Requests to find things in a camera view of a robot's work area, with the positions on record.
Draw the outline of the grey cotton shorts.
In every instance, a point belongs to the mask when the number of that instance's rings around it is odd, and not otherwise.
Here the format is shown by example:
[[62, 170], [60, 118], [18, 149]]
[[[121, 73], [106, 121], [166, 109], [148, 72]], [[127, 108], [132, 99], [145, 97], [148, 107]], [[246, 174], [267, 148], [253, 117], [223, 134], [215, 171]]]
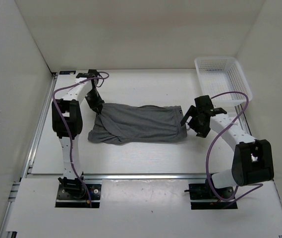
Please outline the grey cotton shorts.
[[178, 143], [187, 138], [186, 126], [180, 124], [182, 119], [181, 106], [134, 107], [105, 103], [101, 113], [96, 115], [88, 141], [113, 145]]

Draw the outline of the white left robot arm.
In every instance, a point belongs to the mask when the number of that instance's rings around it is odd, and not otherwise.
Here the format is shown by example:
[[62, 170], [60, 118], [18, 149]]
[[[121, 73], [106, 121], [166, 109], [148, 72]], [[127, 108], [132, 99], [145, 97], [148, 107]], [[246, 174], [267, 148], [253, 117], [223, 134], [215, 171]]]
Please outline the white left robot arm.
[[52, 128], [63, 155], [64, 172], [60, 183], [69, 187], [68, 191], [74, 198], [81, 198], [86, 193], [78, 146], [83, 129], [80, 105], [85, 100], [92, 111], [101, 113], [104, 100], [97, 90], [99, 81], [105, 80], [101, 74], [95, 69], [78, 73], [74, 84], [56, 89], [52, 94]]

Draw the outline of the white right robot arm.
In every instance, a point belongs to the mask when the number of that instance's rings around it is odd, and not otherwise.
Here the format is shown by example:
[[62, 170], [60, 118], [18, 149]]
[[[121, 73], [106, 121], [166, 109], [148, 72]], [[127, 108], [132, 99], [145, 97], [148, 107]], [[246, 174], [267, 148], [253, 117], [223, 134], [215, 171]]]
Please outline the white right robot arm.
[[213, 130], [217, 136], [212, 144], [222, 138], [234, 152], [230, 169], [215, 174], [206, 171], [205, 193], [208, 197], [218, 197], [225, 187], [242, 187], [274, 178], [270, 142], [245, 133], [223, 108], [214, 107], [208, 95], [195, 98], [195, 105], [190, 106], [181, 124], [188, 124], [201, 138]]

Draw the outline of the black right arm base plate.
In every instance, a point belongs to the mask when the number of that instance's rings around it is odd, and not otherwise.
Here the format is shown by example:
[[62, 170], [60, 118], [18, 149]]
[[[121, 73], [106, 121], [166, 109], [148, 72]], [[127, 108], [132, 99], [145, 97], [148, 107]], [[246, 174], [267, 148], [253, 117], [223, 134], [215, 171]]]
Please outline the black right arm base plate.
[[184, 192], [189, 194], [191, 210], [238, 209], [237, 203], [234, 201], [235, 197], [230, 201], [218, 199], [211, 191], [207, 181], [205, 183], [190, 183]]

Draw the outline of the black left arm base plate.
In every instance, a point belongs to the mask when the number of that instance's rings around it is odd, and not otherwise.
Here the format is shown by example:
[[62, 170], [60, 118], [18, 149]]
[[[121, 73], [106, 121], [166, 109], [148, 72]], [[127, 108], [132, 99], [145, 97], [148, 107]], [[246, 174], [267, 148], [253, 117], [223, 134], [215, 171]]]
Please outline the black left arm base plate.
[[98, 183], [86, 184], [91, 202], [89, 197], [83, 189], [82, 192], [77, 194], [69, 193], [66, 191], [62, 184], [59, 185], [57, 195], [56, 195], [56, 208], [99, 208], [101, 201], [102, 185]]

